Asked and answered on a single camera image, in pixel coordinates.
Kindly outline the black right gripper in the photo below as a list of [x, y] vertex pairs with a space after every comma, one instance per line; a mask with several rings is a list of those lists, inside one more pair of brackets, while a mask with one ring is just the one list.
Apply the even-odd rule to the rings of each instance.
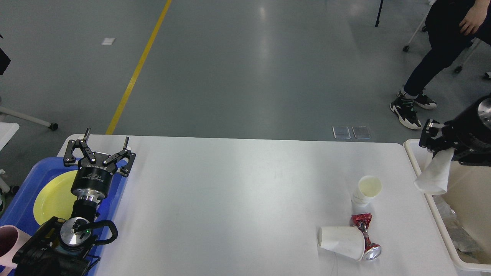
[[419, 146], [433, 154], [464, 146], [469, 150], [454, 152], [453, 161], [464, 166], [490, 167], [490, 101], [489, 95], [479, 98], [451, 121], [440, 123], [428, 119], [422, 128]]

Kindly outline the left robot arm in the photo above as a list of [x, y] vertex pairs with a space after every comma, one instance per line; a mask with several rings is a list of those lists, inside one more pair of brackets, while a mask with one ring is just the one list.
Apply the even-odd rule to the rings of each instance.
[[85, 276], [100, 261], [91, 250], [118, 237], [114, 222], [98, 209], [111, 196], [114, 176], [128, 177], [136, 154], [128, 147], [129, 137], [112, 155], [93, 151], [87, 144], [90, 132], [69, 140], [63, 157], [65, 167], [77, 168], [69, 218], [51, 217], [16, 251], [16, 276]]

